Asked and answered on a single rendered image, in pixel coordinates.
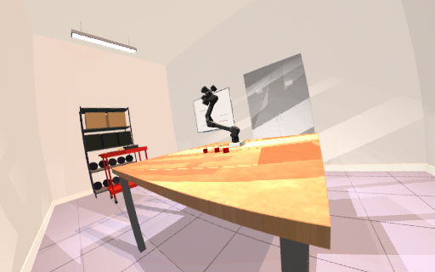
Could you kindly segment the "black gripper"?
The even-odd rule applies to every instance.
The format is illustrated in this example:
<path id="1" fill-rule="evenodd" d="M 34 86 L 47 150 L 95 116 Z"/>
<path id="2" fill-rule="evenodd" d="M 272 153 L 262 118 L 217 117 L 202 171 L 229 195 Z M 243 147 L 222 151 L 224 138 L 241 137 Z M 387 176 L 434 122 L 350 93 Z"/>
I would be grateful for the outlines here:
<path id="1" fill-rule="evenodd" d="M 213 91 L 213 92 L 215 92 L 215 91 L 217 90 L 217 88 L 216 88 L 214 85 L 211 85 L 210 90 Z M 203 95 L 203 96 L 201 97 L 202 100 L 203 100 L 204 98 L 206 98 L 205 95 Z"/>

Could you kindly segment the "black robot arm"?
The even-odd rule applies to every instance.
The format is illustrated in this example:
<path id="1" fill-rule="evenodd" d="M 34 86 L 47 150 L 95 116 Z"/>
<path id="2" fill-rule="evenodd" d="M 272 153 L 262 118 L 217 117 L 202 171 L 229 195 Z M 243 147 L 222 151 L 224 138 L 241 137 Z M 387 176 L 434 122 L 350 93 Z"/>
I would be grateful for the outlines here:
<path id="1" fill-rule="evenodd" d="M 218 123 L 216 123 L 216 122 L 214 122 L 212 120 L 211 113 L 212 113 L 213 106 L 218 101 L 218 96 L 214 95 L 214 94 L 212 95 L 212 91 L 209 90 L 206 86 L 204 86 L 201 89 L 201 92 L 206 94 L 206 98 L 203 99 L 202 104 L 209 105 L 208 109 L 206 111 L 206 114 L 205 114 L 206 125 L 209 128 L 220 128 L 220 129 L 223 129 L 223 130 L 226 130 L 226 131 L 230 131 L 231 132 L 230 136 L 232 138 L 232 143 L 238 143 L 238 142 L 240 142 L 240 140 L 239 140 L 240 129 L 238 127 L 236 127 L 236 126 L 231 126 L 231 127 L 224 126 L 224 125 L 218 124 Z M 209 102 L 210 102 L 210 104 L 209 104 Z"/>

